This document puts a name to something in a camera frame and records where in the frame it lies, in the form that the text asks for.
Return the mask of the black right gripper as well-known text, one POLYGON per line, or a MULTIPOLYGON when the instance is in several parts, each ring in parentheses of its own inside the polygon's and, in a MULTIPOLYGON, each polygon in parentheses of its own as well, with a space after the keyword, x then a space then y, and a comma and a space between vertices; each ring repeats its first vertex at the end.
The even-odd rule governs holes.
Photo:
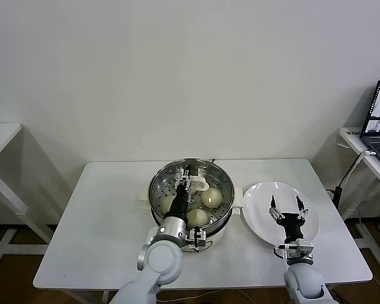
POLYGON ((303 239, 304 235, 301 227, 305 224, 305 219, 308 214, 308 208, 299 196, 296 197, 299 214, 297 213, 282 213, 276 205, 274 195, 270 201, 269 214, 276 221, 276 224, 283 227, 286 238, 285 243, 292 243, 297 239, 303 239))

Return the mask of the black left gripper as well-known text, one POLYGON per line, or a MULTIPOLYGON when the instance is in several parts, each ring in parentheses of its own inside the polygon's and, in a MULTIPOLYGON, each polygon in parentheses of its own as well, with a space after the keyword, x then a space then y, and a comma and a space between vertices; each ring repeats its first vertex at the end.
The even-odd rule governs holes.
POLYGON ((187 209, 189 207, 189 192, 191 189, 191 166, 186 165, 182 169, 180 176, 175 180, 174 187, 176 189, 176 196, 172 201, 170 210, 168 211, 169 217, 177 217, 182 220, 187 220, 187 209))

